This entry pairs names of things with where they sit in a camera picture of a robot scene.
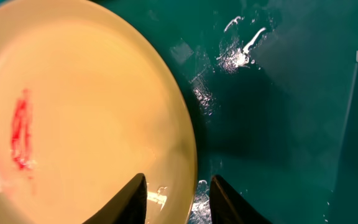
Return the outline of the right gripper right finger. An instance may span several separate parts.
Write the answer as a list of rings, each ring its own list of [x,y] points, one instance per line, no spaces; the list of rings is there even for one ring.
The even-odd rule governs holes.
[[[209,189],[212,224],[271,224],[225,179],[214,175]]]

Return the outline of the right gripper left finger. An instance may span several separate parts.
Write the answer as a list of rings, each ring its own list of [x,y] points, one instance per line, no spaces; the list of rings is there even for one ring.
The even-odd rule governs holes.
[[[147,183],[138,173],[83,224],[144,224],[146,213]]]

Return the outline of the yellow plate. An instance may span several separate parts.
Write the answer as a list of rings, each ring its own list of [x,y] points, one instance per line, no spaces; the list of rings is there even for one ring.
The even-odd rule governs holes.
[[[196,143],[165,62],[91,1],[0,4],[0,223],[83,223],[136,174],[146,223],[186,223]]]

